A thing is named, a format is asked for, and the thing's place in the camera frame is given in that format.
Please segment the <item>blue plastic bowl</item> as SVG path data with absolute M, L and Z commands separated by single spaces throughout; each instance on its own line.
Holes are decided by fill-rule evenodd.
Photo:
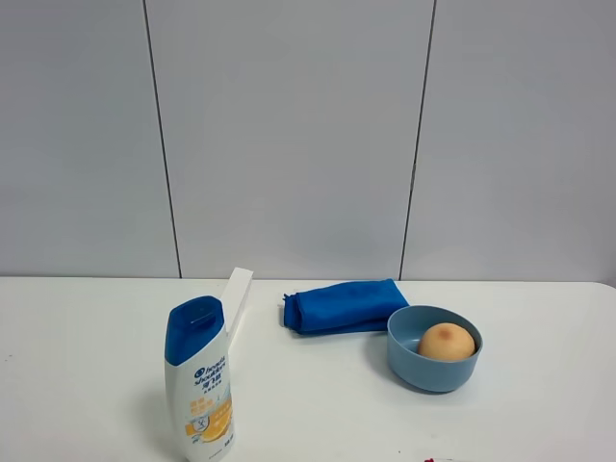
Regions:
M 442 324 L 468 332 L 471 351 L 461 359 L 436 359 L 420 354 L 428 330 Z M 416 305 L 401 308 L 387 323 L 387 359 L 390 369 L 409 385 L 435 394 L 452 392 L 472 376 L 483 347 L 477 328 L 467 319 L 444 308 Z

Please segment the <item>folded blue cloth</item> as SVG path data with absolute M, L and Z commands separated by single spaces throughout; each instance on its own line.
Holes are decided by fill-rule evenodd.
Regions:
M 380 332 L 408 305 L 392 279 L 345 282 L 285 295 L 283 322 L 304 336 Z

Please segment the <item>white blue shampoo bottle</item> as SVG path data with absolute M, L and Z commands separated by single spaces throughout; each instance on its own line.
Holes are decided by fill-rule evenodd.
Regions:
M 172 433 L 189 461 L 219 461 L 234 441 L 228 334 L 222 303 L 194 298 L 171 310 L 165 341 Z

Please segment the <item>tan round bread bun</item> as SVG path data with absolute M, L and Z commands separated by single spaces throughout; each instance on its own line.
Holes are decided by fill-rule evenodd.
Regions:
M 475 354 L 475 340 L 465 328 L 442 322 L 425 331 L 418 353 L 439 361 L 461 361 Z

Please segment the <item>white rectangular block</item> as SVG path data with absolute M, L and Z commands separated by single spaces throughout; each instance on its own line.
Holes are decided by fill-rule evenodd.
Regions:
M 252 279 L 252 270 L 234 268 L 221 295 L 229 345 L 232 345 L 243 318 Z

